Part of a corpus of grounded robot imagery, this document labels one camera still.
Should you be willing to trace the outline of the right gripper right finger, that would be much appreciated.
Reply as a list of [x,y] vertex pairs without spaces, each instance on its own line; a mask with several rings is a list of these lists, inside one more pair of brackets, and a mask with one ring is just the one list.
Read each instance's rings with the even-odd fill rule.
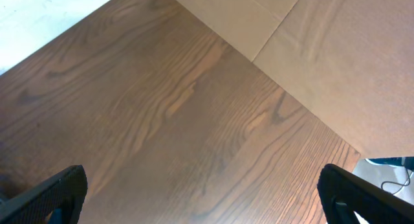
[[413,205],[368,183],[335,164],[321,170],[317,189],[328,224],[413,224]]

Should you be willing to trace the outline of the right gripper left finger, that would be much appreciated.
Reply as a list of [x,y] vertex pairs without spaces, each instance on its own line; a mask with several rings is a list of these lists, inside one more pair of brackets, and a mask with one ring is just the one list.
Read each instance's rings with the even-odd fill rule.
[[1,202],[1,223],[77,223],[87,195],[83,166],[72,165]]

